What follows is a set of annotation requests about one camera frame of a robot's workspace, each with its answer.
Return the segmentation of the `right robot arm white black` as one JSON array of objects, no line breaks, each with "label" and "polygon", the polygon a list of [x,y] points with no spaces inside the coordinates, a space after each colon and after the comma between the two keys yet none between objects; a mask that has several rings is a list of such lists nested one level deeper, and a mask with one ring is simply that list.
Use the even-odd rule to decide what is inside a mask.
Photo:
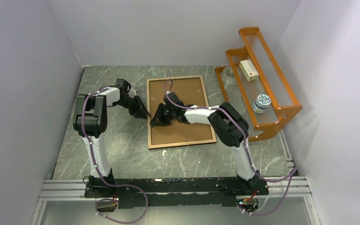
[{"label": "right robot arm white black", "polygon": [[231,148],[239,184],[234,191],[241,191],[246,195],[269,193],[267,183],[262,180],[251,157],[248,145],[249,124],[230,103],[223,102],[213,107],[185,105],[174,92],[167,91],[163,103],[158,105],[150,120],[150,126],[169,126],[174,120],[182,124],[210,125],[221,143]]}]

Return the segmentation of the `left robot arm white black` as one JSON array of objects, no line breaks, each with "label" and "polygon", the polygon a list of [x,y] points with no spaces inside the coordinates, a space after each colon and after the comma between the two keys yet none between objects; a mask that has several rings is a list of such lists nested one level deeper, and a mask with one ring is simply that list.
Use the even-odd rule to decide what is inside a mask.
[{"label": "left robot arm white black", "polygon": [[89,156],[89,183],[97,187],[97,191],[104,197],[111,196],[117,187],[104,141],[108,125],[107,109],[115,106],[127,109],[137,119],[146,120],[150,117],[136,90],[125,79],[116,79],[114,85],[77,95],[73,115],[73,128],[85,143]]}]

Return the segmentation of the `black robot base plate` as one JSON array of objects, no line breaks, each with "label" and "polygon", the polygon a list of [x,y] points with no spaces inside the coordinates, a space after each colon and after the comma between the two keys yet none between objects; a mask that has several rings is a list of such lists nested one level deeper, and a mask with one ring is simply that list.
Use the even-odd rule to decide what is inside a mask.
[{"label": "black robot base plate", "polygon": [[85,198],[115,198],[119,209],[152,206],[210,205],[233,207],[241,198],[260,195],[234,191],[236,177],[114,179],[115,188],[94,187],[87,181]]}]

